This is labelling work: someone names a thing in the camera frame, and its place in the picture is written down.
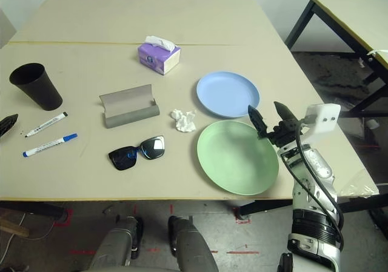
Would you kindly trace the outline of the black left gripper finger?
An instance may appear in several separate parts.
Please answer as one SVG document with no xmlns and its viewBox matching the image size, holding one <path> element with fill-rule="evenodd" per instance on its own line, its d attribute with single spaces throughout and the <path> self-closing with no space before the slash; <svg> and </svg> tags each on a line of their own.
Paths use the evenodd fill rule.
<svg viewBox="0 0 388 272">
<path fill-rule="evenodd" d="M 8 132 L 16 123 L 18 119 L 18 114 L 13 114 L 5 117 L 0 121 L 0 137 L 2 137 L 6 132 Z"/>
</svg>

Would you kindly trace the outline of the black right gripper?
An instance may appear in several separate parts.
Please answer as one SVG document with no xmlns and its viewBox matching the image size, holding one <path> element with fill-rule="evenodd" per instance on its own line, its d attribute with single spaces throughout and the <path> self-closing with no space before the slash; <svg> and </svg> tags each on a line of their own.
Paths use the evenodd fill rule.
<svg viewBox="0 0 388 272">
<path fill-rule="evenodd" d="M 248 115 L 260 138 L 268 138 L 272 145 L 283 147 L 295 140 L 298 120 L 286 105 L 276 101 L 274 105 L 281 120 L 278 125 L 273 127 L 273 131 L 269 133 L 267 132 L 267 125 L 264 123 L 263 117 L 256 108 L 249 105 Z"/>
</svg>

